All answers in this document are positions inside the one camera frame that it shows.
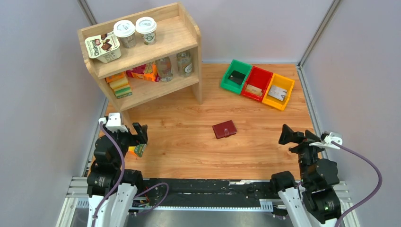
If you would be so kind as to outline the red leather card holder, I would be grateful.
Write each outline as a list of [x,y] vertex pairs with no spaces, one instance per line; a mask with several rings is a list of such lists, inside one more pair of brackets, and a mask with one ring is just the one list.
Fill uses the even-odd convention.
[[232,120],[212,126],[216,139],[226,138],[237,133],[237,128]]

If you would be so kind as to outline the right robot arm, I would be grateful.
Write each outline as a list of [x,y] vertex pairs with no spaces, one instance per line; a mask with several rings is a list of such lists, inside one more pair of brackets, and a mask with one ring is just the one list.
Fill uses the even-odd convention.
[[271,188],[277,194],[295,227],[333,227],[341,216],[340,200],[333,188],[339,184],[337,163],[318,154],[337,148],[342,138],[334,132],[320,137],[309,130],[295,132],[283,124],[279,144],[295,143],[289,151],[297,154],[301,182],[296,183],[289,171],[273,174]]

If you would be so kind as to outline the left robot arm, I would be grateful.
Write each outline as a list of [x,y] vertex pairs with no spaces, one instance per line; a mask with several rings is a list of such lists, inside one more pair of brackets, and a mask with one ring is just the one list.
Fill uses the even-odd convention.
[[101,124],[104,135],[95,142],[94,156],[87,177],[89,227],[122,227],[134,197],[145,189],[142,172],[125,168],[129,148],[143,153],[148,143],[147,125],[133,123],[130,131],[112,132]]

